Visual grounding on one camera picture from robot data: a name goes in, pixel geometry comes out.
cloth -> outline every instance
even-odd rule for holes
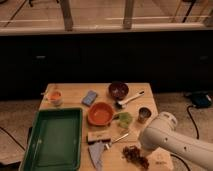
[[[104,151],[104,143],[102,141],[89,145],[89,153],[96,171],[102,170],[101,155]]]

terracotta bowl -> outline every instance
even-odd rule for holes
[[[93,104],[88,111],[88,122],[96,126],[106,126],[113,119],[112,107],[104,102]]]
[[[123,82],[112,82],[109,85],[109,94],[113,99],[123,100],[129,93],[129,87]]]

spoon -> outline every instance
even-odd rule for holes
[[[127,106],[127,103],[129,103],[130,101],[137,99],[138,97],[142,96],[144,94],[144,91],[141,91],[139,93],[134,94],[133,96],[129,97],[126,100],[121,100],[121,101],[117,101],[115,103],[115,105],[119,108],[119,109],[124,109]]]
[[[114,143],[116,143],[116,142],[122,140],[123,138],[127,137],[128,135],[129,135],[129,132],[127,132],[127,133],[125,133],[124,135],[122,135],[121,137],[119,137],[119,138],[113,140],[112,142],[109,142],[109,143],[104,144],[104,149],[109,150],[110,147],[112,146],[112,144],[114,144]]]

metal spoon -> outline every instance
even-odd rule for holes
[[[110,147],[112,146],[112,144],[114,144],[114,143],[116,143],[116,142],[122,140],[123,138],[127,137],[128,135],[129,135],[129,132],[127,132],[126,134],[122,135],[121,137],[119,137],[119,138],[113,140],[112,142],[109,142],[109,143],[104,144],[104,149],[105,149],[105,150],[109,150]]]

tray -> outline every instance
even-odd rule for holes
[[[81,134],[81,108],[39,111],[20,170],[78,170]]]

